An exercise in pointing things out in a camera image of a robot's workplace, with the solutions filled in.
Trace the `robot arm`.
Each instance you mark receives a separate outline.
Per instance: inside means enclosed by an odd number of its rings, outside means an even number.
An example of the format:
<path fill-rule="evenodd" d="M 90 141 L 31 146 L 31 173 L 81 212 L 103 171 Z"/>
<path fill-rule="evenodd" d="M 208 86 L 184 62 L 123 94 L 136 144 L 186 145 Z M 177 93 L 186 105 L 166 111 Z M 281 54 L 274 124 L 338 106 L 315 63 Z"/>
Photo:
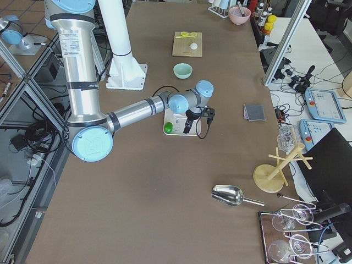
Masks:
<path fill-rule="evenodd" d="M 147 65 L 133 57 L 121 1 L 45 1 L 47 26 L 58 31 L 62 50 L 71 106 L 67 128 L 73 154 L 86 162 L 102 160 L 111 152 L 113 135 L 119 129 L 167 109 L 185 113 L 185 132 L 202 117 L 212 122 L 215 111 L 207 104 L 214 87 L 207 80 L 185 92 L 162 92 L 103 113 L 92 48 L 95 5 L 100 8 L 113 56 L 107 87 L 142 90 L 147 72 Z"/>

